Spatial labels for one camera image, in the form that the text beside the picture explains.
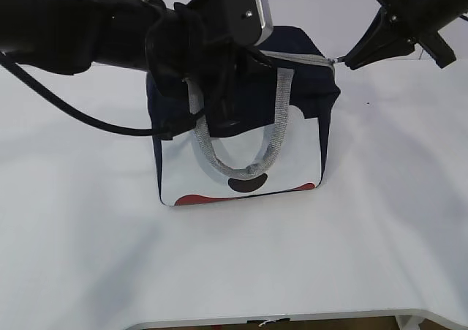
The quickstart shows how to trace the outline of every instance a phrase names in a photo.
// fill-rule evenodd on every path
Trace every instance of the bag handle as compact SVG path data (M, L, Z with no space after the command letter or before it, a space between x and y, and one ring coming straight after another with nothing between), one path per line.
M217 157L216 152L214 151L210 132L208 130L206 117L204 116L198 120L197 126L194 129L195 137L197 138L203 155L213 168L231 179L248 181L263 175L273 166L279 156L284 142L284 137L286 135L293 78L294 70L278 68L275 122L273 124L271 139L262 159L258 162L252 163L244 169L231 168ZM186 82L189 87L190 113L195 114L204 106L203 94L195 82L190 79L187 79Z

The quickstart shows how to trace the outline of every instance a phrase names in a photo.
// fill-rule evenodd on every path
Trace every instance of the gray zipper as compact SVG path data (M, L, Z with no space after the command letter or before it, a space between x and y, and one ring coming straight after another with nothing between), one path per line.
M316 54L297 54L297 53L283 53L274 52L271 50L262 50L263 54L268 57L282 59L283 61L293 61L300 64L317 65L319 67L328 67L335 75L335 67L333 61Z

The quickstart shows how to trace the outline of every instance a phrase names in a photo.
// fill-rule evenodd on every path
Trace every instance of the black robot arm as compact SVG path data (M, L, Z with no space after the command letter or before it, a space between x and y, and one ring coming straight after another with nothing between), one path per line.
M419 43L444 68L456 60L439 30L468 11L468 0L378 0L382 8L362 40L344 58L355 70L415 51Z

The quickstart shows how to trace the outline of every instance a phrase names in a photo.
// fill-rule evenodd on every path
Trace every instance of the navy blue bag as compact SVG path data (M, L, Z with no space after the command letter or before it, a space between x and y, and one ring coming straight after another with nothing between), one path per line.
M280 71L293 71L290 84L289 119L282 148L275 163L262 175L238 180L223 175L194 132L172 141L154 138L159 195L164 204L177 206L209 203L293 190L310 190L325 172L331 111L340 90L335 84L333 63L323 57L309 37L298 28L278 26L260 50L274 63L271 72L235 85L235 106L241 120L227 128L206 123L219 161L245 168L271 134L278 108ZM154 127L189 112L187 84L172 78L148 75L148 107Z

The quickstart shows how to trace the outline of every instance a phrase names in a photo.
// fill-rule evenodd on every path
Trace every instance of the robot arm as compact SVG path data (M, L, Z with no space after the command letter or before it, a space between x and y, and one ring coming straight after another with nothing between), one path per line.
M205 45L253 46L273 29L267 0L192 0L187 6L205 22ZM153 38L163 44L156 53L189 48L190 24L181 13L161 0L0 0L0 51L65 75L84 72L93 61L147 70L152 27L160 25Z
M344 57L355 70L415 51L419 43L444 68L456 60L439 30L468 11L468 0L378 0L382 8L356 47Z

